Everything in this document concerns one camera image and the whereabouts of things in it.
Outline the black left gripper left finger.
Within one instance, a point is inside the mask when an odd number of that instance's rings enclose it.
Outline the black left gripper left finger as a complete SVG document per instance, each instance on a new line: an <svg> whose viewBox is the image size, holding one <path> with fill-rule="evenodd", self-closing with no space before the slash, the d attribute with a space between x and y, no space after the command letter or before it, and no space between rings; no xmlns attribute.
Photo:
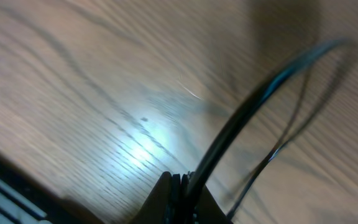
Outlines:
<svg viewBox="0 0 358 224"><path fill-rule="evenodd" d="M170 198L172 175L163 172L149 196L129 224L162 224Z"/></svg>

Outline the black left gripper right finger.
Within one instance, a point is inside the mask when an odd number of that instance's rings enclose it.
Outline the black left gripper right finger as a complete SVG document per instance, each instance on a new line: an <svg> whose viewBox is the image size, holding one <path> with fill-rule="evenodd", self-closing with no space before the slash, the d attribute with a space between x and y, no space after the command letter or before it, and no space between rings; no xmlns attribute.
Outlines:
<svg viewBox="0 0 358 224"><path fill-rule="evenodd" d="M192 206L186 199L186 190L191 173L183 174L180 188L180 223L184 224L232 224L220 209L211 192L206 186L198 195L198 202Z"/></svg>

